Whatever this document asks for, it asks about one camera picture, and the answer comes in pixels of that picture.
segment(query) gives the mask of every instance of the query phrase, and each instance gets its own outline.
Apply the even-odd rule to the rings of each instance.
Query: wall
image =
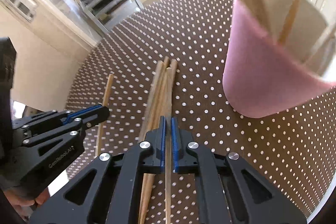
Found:
[[[17,51],[11,98],[42,111],[63,110],[79,62],[46,44],[6,9],[0,6],[0,37],[10,37]]]

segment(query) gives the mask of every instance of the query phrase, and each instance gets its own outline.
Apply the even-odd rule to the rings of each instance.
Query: table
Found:
[[[145,7],[84,60],[66,107],[102,102],[114,73],[102,151],[126,152],[137,143],[157,61],[175,58],[172,111],[180,128],[215,153],[238,152],[308,217],[335,174],[335,89],[260,119],[236,112],[222,88],[231,15],[232,0],[160,0]],[[67,170],[70,178],[93,160],[97,127],[87,132],[85,152]],[[164,175],[157,175],[146,223],[164,223],[164,185]],[[173,223],[197,223],[195,194],[193,175],[173,174]]]

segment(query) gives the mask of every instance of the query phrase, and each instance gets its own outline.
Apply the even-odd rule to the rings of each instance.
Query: pink plastic cup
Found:
[[[318,13],[312,5],[307,6],[307,3],[304,3],[303,9],[311,6],[314,9],[312,13]],[[269,3],[266,6],[269,10],[273,9]],[[300,20],[308,16],[305,14],[304,10],[298,12],[289,40],[293,40],[293,37],[298,39],[300,32],[306,31],[300,30]],[[285,15],[286,12],[283,12],[283,15],[275,15],[274,18],[271,16],[273,33],[280,31]],[[326,23],[322,17],[316,20],[319,21],[318,24],[312,22],[312,25],[318,25],[315,31],[318,37]],[[288,50],[295,43],[304,49],[308,47],[307,43],[313,44],[316,41],[315,37],[311,42],[306,42],[307,39],[288,43],[285,48],[277,45],[274,38],[251,15],[249,9],[240,0],[235,0],[223,73],[223,89],[230,105],[244,116],[260,118],[302,104],[334,86],[335,83],[322,80],[320,76],[300,64],[293,57],[295,50]]]

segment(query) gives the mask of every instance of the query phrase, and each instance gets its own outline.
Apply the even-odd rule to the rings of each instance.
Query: finger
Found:
[[[16,205],[20,205],[22,207],[27,207],[35,204],[35,200],[26,200],[20,196],[16,196]]]
[[[25,200],[15,195],[11,190],[4,191],[4,194],[11,205],[31,206],[35,203],[34,200]]]
[[[48,198],[50,198],[50,194],[48,188],[46,188],[35,200],[37,204],[42,205],[48,200]]]

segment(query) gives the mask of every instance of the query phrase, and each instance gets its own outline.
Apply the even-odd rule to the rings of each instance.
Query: pink cup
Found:
[[[302,104],[334,85],[278,46],[250,10],[235,0],[223,73],[224,93],[234,109],[260,118]]]

